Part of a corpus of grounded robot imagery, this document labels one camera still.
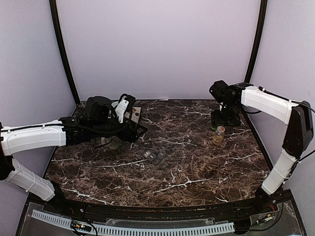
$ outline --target marble tabletop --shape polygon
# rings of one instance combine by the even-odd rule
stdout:
[[[80,104],[77,112],[82,110]],[[136,101],[148,132],[118,149],[91,143],[57,148],[46,178],[68,199],[135,207],[187,207],[254,197],[269,168],[244,117],[214,145],[213,100]],[[165,157],[157,166],[145,151]]]

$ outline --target clear plastic object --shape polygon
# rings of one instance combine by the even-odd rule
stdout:
[[[223,126],[218,126],[215,134],[213,136],[213,143],[219,145],[223,142],[225,128]]]

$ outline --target perforated metal rail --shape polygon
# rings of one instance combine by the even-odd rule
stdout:
[[[70,228],[71,219],[69,217],[56,216],[47,212],[33,210],[32,218],[63,229],[72,230]],[[100,236],[210,236],[234,232],[234,223],[181,229],[135,229],[100,224],[93,225]],[[95,235],[95,230],[93,229],[89,234]]]

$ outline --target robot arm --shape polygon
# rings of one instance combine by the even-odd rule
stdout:
[[[45,180],[22,166],[13,154],[34,148],[71,146],[92,138],[117,136],[135,142],[147,128],[131,120],[135,98],[123,94],[112,103],[105,97],[90,97],[79,116],[60,118],[48,123],[1,129],[0,180],[6,180],[39,196],[44,201],[63,198],[57,183]]]
[[[220,103],[220,110],[212,112],[212,126],[239,126],[242,106],[258,109],[287,125],[279,159],[266,180],[256,191],[256,197],[268,198],[288,178],[292,167],[310,144],[314,131],[308,102],[298,104],[248,83],[228,86],[217,81],[210,93]]]

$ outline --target green object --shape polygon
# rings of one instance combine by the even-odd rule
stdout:
[[[216,131],[216,130],[217,130],[217,126],[212,126],[212,124],[210,125],[210,128],[211,128],[213,131]]]

